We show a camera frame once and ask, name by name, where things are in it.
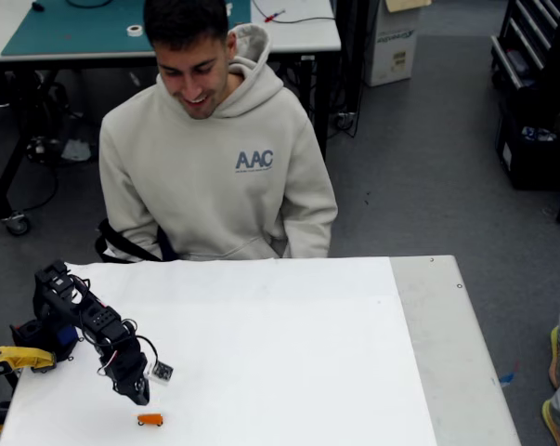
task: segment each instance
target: short dark hair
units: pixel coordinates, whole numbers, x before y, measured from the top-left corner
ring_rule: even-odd
[[[184,49],[204,36],[224,41],[228,36],[225,0],[146,0],[143,21],[151,44],[171,49]]]

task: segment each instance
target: robotic arm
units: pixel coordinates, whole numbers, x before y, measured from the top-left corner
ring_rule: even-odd
[[[73,328],[77,327],[98,352],[102,365],[98,371],[112,380],[113,390],[137,405],[147,405],[150,385],[144,371],[148,360],[137,339],[137,326],[100,302],[90,292],[89,281],[69,275],[62,261],[38,271],[35,280],[33,308],[37,319],[11,327],[16,345],[47,350],[57,361],[64,361],[80,340]],[[79,295],[81,299],[74,302]],[[156,363],[151,373],[168,381],[172,368],[158,362],[154,352]]]

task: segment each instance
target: man's nose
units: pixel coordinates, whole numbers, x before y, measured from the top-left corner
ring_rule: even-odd
[[[195,82],[190,77],[187,78],[184,88],[181,90],[183,98],[188,100],[196,100],[202,92],[203,89],[195,84]]]

